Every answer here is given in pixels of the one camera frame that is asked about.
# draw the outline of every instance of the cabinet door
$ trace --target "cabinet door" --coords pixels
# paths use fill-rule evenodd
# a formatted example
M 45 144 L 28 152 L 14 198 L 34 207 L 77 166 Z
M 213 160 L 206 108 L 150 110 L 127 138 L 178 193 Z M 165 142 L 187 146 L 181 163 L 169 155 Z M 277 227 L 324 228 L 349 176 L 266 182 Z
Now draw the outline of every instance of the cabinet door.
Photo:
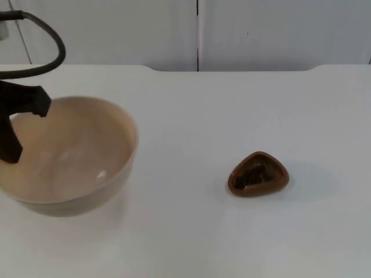
M 367 64 L 370 0 L 199 0 L 200 69 Z
M 10 10 L 7 0 L 0 0 L 0 10 Z M 27 52 L 14 21 L 7 21 L 9 37 L 0 41 L 0 64 L 28 64 Z
M 197 68 L 195 0 L 12 0 L 51 25 L 67 47 L 68 64 L 141 64 L 156 70 Z M 31 60 L 53 59 L 53 41 L 22 22 Z

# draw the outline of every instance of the brown food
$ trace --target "brown food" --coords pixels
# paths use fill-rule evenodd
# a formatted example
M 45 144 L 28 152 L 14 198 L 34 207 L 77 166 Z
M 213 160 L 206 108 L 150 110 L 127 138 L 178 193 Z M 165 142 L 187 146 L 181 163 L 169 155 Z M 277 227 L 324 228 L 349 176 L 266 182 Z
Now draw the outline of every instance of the brown food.
M 255 152 L 232 171 L 230 191 L 238 196 L 257 196 L 284 188 L 289 182 L 285 167 L 265 152 Z

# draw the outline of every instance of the bowl rim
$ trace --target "bowl rim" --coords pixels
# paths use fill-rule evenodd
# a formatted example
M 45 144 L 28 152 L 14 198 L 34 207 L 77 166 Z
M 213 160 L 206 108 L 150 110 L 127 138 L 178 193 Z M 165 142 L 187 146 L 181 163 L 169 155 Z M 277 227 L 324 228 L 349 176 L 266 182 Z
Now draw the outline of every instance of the bowl rim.
M 122 172 L 126 169 L 126 167 L 128 165 L 130 165 L 130 163 L 134 159 L 134 156 L 135 156 L 136 151 L 137 151 L 137 148 L 138 148 L 138 143 L 139 143 L 139 131 L 138 131 L 138 127 L 137 127 L 137 124 L 134 121 L 133 117 L 131 116 L 131 114 L 128 111 L 126 111 L 122 106 L 120 106 L 120 105 L 118 105 L 118 104 L 116 104 L 116 103 L 114 103 L 114 102 L 112 102 L 110 100 L 106 100 L 106 99 L 100 98 L 100 97 L 74 95 L 74 96 L 56 97 L 56 98 L 53 98 L 52 101 L 54 101 L 54 100 L 63 100 L 63 99 L 67 99 L 67 98 L 85 98 L 85 99 L 103 101 L 103 102 L 105 102 L 105 103 L 107 103 L 109 105 L 113 105 L 113 106 L 119 108 L 121 110 L 121 112 L 123 112 L 129 118 L 129 120 L 131 121 L 131 123 L 133 125 L 133 128 L 134 128 L 134 147 L 133 147 L 132 152 L 131 152 L 129 158 L 127 159 L 127 161 L 122 165 L 122 167 L 120 168 L 119 171 L 117 171 L 116 174 L 114 174 L 109 180 L 107 180 L 106 182 L 104 182 L 103 184 L 101 184 L 98 188 L 96 188 L 96 189 L 92 190 L 91 192 L 88 192 L 88 193 L 86 193 L 84 195 L 81 195 L 81 196 L 78 196 L 78 197 L 74 197 L 74 198 L 71 198 L 71 199 L 67 199 L 67 200 L 63 200 L 63 201 L 60 201 L 60 202 L 41 202 L 41 201 L 32 201 L 32 200 L 27 200 L 27 199 L 19 198 L 16 195 L 13 195 L 13 194 L 9 193 L 8 191 L 6 191 L 2 186 L 0 186 L 0 192 L 4 193 L 8 197 L 11 197 L 15 201 L 18 201 L 18 202 L 21 202 L 21 203 L 25 203 L 25 204 L 35 204 L 35 205 L 40 205 L 40 206 L 50 206 L 50 205 L 58 205 L 58 204 L 64 204 L 64 203 L 74 202 L 74 201 L 77 201 L 79 199 L 83 199 L 83 198 L 85 198 L 85 197 L 87 197 L 89 195 L 92 195 L 92 194 L 95 194 L 95 193 L 98 193 L 100 191 L 105 190 L 106 187 L 107 187 L 107 185 L 110 184 L 110 183 L 112 183 L 112 182 L 114 182 L 122 174 Z

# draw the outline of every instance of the ceramic bowl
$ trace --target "ceramic bowl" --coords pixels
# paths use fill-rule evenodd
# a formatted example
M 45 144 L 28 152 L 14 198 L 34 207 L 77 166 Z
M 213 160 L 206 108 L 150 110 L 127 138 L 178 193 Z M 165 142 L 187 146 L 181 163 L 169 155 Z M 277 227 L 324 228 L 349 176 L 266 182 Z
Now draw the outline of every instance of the ceramic bowl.
M 18 164 L 0 161 L 0 188 L 42 214 L 75 215 L 105 203 L 127 180 L 137 146 L 134 121 L 97 98 L 53 100 L 48 115 L 12 119 Z

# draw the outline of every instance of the dark food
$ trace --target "dark food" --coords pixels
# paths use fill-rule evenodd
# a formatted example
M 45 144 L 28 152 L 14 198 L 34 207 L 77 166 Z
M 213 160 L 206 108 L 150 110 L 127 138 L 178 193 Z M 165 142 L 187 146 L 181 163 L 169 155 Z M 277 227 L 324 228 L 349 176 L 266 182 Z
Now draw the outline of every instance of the dark food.
M 267 173 L 264 165 L 257 165 L 246 170 L 243 175 L 236 177 L 234 188 L 244 189 L 247 186 L 272 181 L 273 177 Z

